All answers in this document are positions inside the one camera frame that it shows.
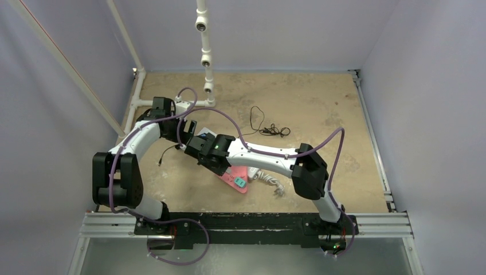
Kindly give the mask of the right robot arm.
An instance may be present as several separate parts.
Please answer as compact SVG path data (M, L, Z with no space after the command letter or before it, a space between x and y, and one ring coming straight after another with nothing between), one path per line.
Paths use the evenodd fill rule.
M259 168L286 176L292 180L295 193L316 206L325 231L336 233L344 226L340 204L330 194L327 163L309 144L275 148L246 143L230 135L206 133L191 137L183 149L199 165L219 176L233 166Z

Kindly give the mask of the pink triangular power socket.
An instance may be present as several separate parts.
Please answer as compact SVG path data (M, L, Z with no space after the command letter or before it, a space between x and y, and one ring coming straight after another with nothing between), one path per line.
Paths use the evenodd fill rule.
M246 166L232 166L219 178L239 193L245 194L248 190L247 169Z

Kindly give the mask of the white multicolour power strip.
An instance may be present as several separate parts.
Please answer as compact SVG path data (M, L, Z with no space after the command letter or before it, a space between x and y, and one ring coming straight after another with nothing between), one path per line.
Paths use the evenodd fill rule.
M217 134L210 129L203 127L198 133L198 136L207 136L208 134L212 134L213 136L217 136ZM225 174L232 175L232 176L240 176L243 178L244 176L247 177L246 181L251 181L257 178L257 173L260 171L259 168L254 167L247 167L247 166L231 166L228 167L225 171Z

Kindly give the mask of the black power adapter with switch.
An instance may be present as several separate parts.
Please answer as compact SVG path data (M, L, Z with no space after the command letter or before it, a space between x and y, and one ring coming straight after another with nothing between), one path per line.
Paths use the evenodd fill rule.
M162 163L163 163L163 158L164 158L165 154L166 154L166 153L167 153L169 150L171 150L171 149L179 150L179 149L180 149L180 145L179 145L179 144L175 144L175 145L172 145L172 146L167 147L167 148L166 148L166 149L165 149L165 150L162 152L162 154L161 154L161 156L160 156L160 158L159 158L159 160L158 160L158 167L160 167L160 166L162 165Z

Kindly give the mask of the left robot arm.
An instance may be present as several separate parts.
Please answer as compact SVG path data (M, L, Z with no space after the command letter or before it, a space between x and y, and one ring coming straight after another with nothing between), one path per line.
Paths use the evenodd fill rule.
M183 115L192 109L189 101L154 97L152 107L137 119L133 129L108 152L98 152L92 159L92 199L97 205L115 213L130 212L148 221L156 234L164 234L171 226L166 203L144 192L139 159L160 138L174 143L187 142L193 135L195 121L189 131L183 129Z

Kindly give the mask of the teal white plug adapter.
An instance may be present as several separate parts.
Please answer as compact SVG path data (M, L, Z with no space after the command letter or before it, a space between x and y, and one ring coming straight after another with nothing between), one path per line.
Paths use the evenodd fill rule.
M246 180L240 177L235 177L233 183L238 187L238 188L245 188L247 183Z

